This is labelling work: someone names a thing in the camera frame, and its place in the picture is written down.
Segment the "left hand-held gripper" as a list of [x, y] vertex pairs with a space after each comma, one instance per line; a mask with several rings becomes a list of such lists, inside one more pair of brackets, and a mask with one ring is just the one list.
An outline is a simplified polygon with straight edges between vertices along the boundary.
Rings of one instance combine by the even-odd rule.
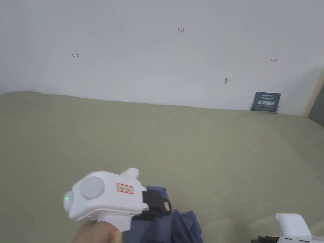
[[170, 215], [170, 201], [159, 190], [142, 186], [138, 176], [136, 168], [121, 174], [90, 173], [66, 192], [64, 209], [73, 221], [105, 221], [121, 232], [131, 229], [134, 217], [152, 220]]

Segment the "person's left hand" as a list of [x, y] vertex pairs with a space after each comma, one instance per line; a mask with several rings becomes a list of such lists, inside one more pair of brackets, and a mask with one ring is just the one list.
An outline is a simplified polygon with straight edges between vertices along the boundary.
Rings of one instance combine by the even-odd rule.
[[121, 243], [122, 233], [113, 225], [105, 221], [90, 221], [83, 224], [73, 243]]

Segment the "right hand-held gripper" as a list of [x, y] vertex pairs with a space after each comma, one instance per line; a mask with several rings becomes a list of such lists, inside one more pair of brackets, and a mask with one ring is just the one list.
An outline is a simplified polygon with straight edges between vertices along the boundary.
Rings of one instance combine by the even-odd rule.
[[277, 213], [281, 236], [258, 236], [251, 243], [323, 243], [323, 236], [312, 235], [304, 218], [299, 214]]

